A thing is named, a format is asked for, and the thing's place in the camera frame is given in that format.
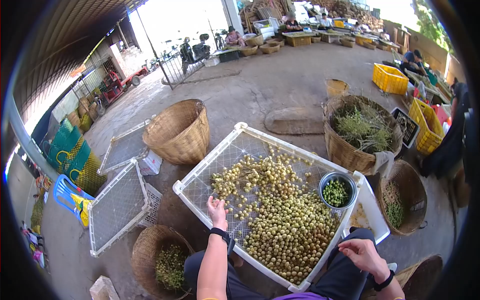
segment purple shirt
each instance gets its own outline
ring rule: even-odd
[[[285,296],[277,297],[272,300],[326,300],[325,297],[314,294],[312,292],[288,294]]]

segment concrete floor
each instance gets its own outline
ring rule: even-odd
[[[395,96],[383,96],[372,82],[373,63],[391,57],[389,52],[358,45],[354,48],[326,43],[300,48],[287,46],[272,55],[258,54],[202,68],[188,79],[190,83],[174,91],[161,84],[163,74],[158,70],[142,78],[140,86],[109,107],[107,114],[85,134],[85,139],[97,156],[103,157],[112,136],[173,103],[198,98],[207,107],[211,150],[239,121],[266,132],[264,117],[272,110],[320,106],[326,102],[324,81],[328,78],[346,81],[351,92],[368,96],[391,111],[394,107],[403,107],[401,101]],[[272,135],[327,158],[323,135]],[[408,160],[414,156],[415,151],[408,153]],[[159,175],[146,176],[145,180],[163,193],[158,223],[175,228],[199,251],[206,248],[207,229],[171,188],[193,167],[164,162]],[[397,262],[399,270],[429,254],[439,253],[446,261],[453,247],[454,223],[446,185],[431,177],[422,178],[422,182],[428,195],[425,217],[428,226],[408,237],[391,235],[378,246],[380,255],[388,262]],[[149,299],[135,281],[130,266],[132,247],[140,231],[136,228],[127,234],[100,258],[90,257],[88,230],[49,199],[42,232],[55,289],[64,299],[87,299],[90,286],[100,275],[105,275],[111,278],[120,299]],[[267,297],[288,293],[248,264],[238,272],[245,284]]]

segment wheel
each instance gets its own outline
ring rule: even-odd
[[[133,86],[139,86],[140,85],[140,77],[138,77],[137,75],[132,77],[132,85]]]
[[[96,113],[97,113],[99,116],[105,115],[106,111],[107,111],[107,110],[105,109],[105,107],[103,106],[103,104],[100,103],[100,104],[98,104],[98,105],[96,106]]]

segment metal bowl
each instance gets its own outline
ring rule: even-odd
[[[345,183],[344,187],[348,194],[348,201],[342,207],[331,206],[324,199],[322,191],[324,190],[325,186],[329,184],[330,180],[338,180],[339,182]],[[330,172],[324,175],[320,180],[320,183],[318,184],[318,193],[320,195],[320,199],[323,201],[323,203],[325,203],[325,205],[327,205],[331,209],[336,209],[336,210],[345,210],[349,208],[355,203],[355,200],[357,199],[357,196],[358,196],[357,185],[353,181],[353,178],[350,175],[342,172]]]

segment black wristband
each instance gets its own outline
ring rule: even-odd
[[[218,234],[227,243],[227,255],[230,255],[230,253],[233,251],[233,247],[235,247],[235,240],[230,237],[228,232],[225,232],[217,227],[212,227],[212,229],[210,229],[210,234],[212,233]]]
[[[387,278],[387,280],[385,280],[384,282],[382,282],[381,284],[377,284],[375,282],[375,284],[373,285],[373,289],[377,292],[381,291],[382,289],[386,288],[390,282],[392,282],[393,280],[393,276],[395,276],[395,272],[390,270],[390,276]]]

